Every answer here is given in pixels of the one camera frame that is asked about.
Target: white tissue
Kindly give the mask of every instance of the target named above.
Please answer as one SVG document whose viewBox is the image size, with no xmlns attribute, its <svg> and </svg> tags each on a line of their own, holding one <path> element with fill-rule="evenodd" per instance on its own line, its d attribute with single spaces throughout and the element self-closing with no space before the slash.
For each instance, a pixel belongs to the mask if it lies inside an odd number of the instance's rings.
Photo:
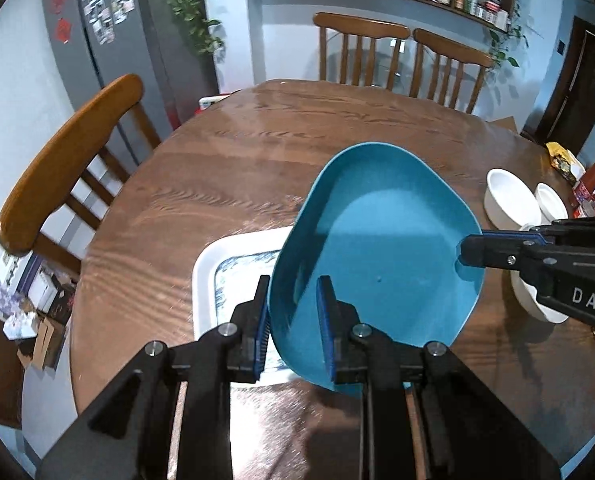
<svg viewBox="0 0 595 480">
<path fill-rule="evenodd" d="M 6 318 L 4 334 L 9 339 L 28 339 L 38 335 L 40 317 L 35 312 L 16 312 Z"/>
</svg>

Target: teal plastic basin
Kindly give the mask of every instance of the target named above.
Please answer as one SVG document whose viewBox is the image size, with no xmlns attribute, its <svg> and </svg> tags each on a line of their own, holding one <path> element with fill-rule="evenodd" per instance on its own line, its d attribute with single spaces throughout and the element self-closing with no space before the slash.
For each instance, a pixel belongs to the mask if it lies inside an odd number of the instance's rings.
<svg viewBox="0 0 595 480">
<path fill-rule="evenodd" d="M 323 274 L 338 300 L 394 340 L 452 344 L 484 281 L 484 269 L 457 262 L 457 248 L 480 233 L 463 200 L 412 153 L 380 142 L 338 153 L 313 184 L 273 271 L 268 306 L 280 356 L 306 380 L 338 389 L 324 365 L 317 315 Z"/>
</svg>

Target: round dining table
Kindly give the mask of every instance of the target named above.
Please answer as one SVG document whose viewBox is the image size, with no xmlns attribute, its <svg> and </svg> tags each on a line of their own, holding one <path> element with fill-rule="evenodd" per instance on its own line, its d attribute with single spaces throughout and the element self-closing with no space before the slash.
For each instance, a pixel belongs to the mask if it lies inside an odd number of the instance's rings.
<svg viewBox="0 0 595 480">
<path fill-rule="evenodd" d="M 300 80 L 236 92 L 143 162 L 88 248 L 70 340 L 78 412 L 148 341 L 193 340 L 191 274 L 209 244 L 292 225 L 327 161 L 373 140 L 424 160 L 482 229 L 494 228 L 482 203 L 492 168 L 531 189 L 544 182 L 562 199 L 570 192 L 542 146 L 428 100 Z M 591 329 L 574 319 L 553 325 L 530 317 L 508 271 L 485 272 L 452 350 L 560 465 L 595 433 Z M 359 400 L 303 380 L 233 389 L 235 478 L 357 478 L 359 408 Z"/>
</svg>

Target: refrigerator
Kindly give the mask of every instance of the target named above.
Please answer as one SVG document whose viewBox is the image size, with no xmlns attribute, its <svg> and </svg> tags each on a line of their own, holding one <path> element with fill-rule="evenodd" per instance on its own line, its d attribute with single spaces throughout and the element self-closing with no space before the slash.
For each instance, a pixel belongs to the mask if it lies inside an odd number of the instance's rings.
<svg viewBox="0 0 595 480">
<path fill-rule="evenodd" d="M 164 140 L 218 94 L 211 55 L 197 55 L 166 0 L 42 0 L 50 44 L 75 110 L 119 76 L 144 83 L 142 105 Z M 129 116 L 107 144 L 129 173 L 150 154 Z"/>
</svg>

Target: white bowl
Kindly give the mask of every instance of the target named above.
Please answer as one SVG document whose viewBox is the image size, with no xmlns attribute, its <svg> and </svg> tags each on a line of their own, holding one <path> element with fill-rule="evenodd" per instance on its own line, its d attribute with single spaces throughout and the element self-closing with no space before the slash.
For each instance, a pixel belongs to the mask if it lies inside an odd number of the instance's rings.
<svg viewBox="0 0 595 480">
<path fill-rule="evenodd" d="M 538 303 L 536 300 L 537 289 L 524 282 L 517 270 L 511 270 L 511 286 L 519 304 L 535 319 L 556 324 L 569 319 L 568 316 Z"/>
<path fill-rule="evenodd" d="M 498 229 L 517 231 L 526 224 L 542 221 L 537 200 L 531 190 L 513 173 L 491 170 L 486 175 L 484 210 Z"/>
<path fill-rule="evenodd" d="M 548 223 L 569 217 L 564 202 L 552 187 L 540 182 L 535 188 L 535 198 Z"/>
</svg>

